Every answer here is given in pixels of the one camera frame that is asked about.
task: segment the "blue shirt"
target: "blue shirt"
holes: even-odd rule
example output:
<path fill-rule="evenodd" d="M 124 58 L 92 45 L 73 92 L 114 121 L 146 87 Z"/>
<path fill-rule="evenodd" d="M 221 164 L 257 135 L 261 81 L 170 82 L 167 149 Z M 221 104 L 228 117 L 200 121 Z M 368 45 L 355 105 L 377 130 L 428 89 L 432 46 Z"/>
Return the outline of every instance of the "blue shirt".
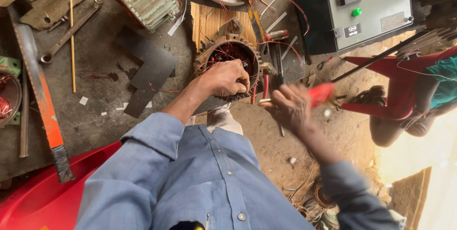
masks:
<path fill-rule="evenodd" d="M 75 229 L 168 230 L 180 221 L 218 230 L 314 229 L 260 171 L 242 135 L 210 134 L 154 113 L 121 140 L 86 181 Z M 341 229 L 398 229 L 349 163 L 324 166 L 321 176 L 340 206 Z"/>
<path fill-rule="evenodd" d="M 433 78 L 440 82 L 437 90 L 431 99 L 431 109 L 439 108 L 446 103 L 454 103 L 457 101 L 457 56 L 449 57 L 445 60 L 439 60 L 436 65 L 427 68 L 432 74 Z"/>

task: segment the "wooden stick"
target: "wooden stick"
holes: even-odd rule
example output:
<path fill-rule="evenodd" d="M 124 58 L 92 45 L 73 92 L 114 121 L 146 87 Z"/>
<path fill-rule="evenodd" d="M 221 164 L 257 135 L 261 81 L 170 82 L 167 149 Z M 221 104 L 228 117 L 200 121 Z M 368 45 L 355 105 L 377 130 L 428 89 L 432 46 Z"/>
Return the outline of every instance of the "wooden stick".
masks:
<path fill-rule="evenodd" d="M 73 0 L 70 0 L 70 28 L 73 26 Z M 75 82 L 75 40 L 71 36 L 71 78 L 73 80 L 73 93 L 76 93 Z"/>

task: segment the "shirt pocket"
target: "shirt pocket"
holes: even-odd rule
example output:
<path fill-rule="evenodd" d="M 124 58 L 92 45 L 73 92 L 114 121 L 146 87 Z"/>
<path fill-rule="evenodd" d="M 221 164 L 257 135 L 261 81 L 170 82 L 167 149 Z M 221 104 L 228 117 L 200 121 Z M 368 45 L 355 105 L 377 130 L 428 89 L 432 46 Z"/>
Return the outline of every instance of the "shirt pocket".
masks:
<path fill-rule="evenodd" d="M 159 200 L 152 212 L 152 229 L 168 230 L 180 221 L 199 222 L 205 227 L 214 211 L 212 182 L 191 186 L 166 201 Z"/>

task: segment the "dirt floor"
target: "dirt floor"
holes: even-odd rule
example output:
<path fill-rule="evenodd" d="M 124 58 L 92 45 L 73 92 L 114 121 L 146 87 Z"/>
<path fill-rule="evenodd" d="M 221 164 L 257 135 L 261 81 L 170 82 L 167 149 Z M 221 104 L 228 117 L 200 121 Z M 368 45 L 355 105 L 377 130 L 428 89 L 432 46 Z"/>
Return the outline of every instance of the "dirt floor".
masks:
<path fill-rule="evenodd" d="M 385 51 L 387 48 L 392 47 L 413 34 L 413 32 L 406 32 L 381 43 L 375 43 L 343 54 L 341 57 L 336 57 L 333 61 L 326 64 L 321 71 L 317 71 L 316 69 L 320 62 L 316 60 L 315 64 L 307 67 L 307 75 L 311 70 L 314 70 L 314 73 L 317 74 L 317 77 L 321 81 L 334 79 L 355 67 L 341 58 L 345 56 L 371 57 L 374 54 Z M 387 84 L 388 78 L 363 69 L 338 82 L 336 84 L 336 90 L 340 95 L 348 95 L 345 101 L 349 101 L 351 97 L 363 90 L 369 89 L 371 86 L 387 86 Z M 321 127 L 330 143 L 347 160 L 352 161 L 354 167 L 360 173 L 367 176 L 368 179 L 377 179 L 377 174 L 373 175 L 373 170 L 370 170 L 370 162 L 375 157 L 375 145 L 370 136 L 368 115 L 332 109 L 330 117 L 324 117 L 323 111 L 326 108 L 328 107 L 322 105 L 313 110 L 314 121 Z M 286 131 L 286 136 L 282 137 L 276 121 L 264 109 L 249 103 L 237 102 L 232 106 L 230 111 L 234 119 L 243 127 L 244 135 L 251 140 L 262 172 L 283 191 L 284 195 L 291 195 L 292 191 L 283 190 L 283 187 L 297 188 L 300 186 L 310 174 L 314 159 L 309 156 L 306 148 L 292 134 Z M 196 124 L 205 122 L 206 116 L 197 117 Z M 294 169 L 288 163 L 290 157 L 297 159 Z M 319 170 L 318 166 L 316 166 L 308 182 L 314 180 L 318 175 Z M 308 189 L 297 192 L 294 200 L 299 201 L 302 199 Z"/>

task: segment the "red plastic chair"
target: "red plastic chair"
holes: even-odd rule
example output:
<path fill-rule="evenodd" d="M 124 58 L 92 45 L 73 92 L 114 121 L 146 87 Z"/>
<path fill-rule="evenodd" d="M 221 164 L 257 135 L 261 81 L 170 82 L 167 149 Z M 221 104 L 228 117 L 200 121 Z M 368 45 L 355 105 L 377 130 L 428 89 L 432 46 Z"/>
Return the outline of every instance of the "red plastic chair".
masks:
<path fill-rule="evenodd" d="M 437 61 L 447 59 L 455 54 L 457 54 L 457 46 L 444 52 L 419 56 L 409 61 L 403 61 L 399 66 L 405 69 L 422 72 L 426 67 L 433 66 Z M 360 65 L 370 59 L 372 58 L 344 58 L 344 60 L 356 65 Z M 382 107 L 377 105 L 345 103 L 341 105 L 341 108 L 392 120 L 405 119 L 411 115 L 416 104 L 414 86 L 419 74 L 398 68 L 397 63 L 398 61 L 395 56 L 388 56 L 367 67 L 367 69 L 389 78 L 387 106 Z"/>
<path fill-rule="evenodd" d="M 0 204 L 0 230 L 72 230 L 84 182 L 120 147 L 117 142 L 70 158 L 76 179 L 65 184 L 54 165 L 44 168 Z"/>

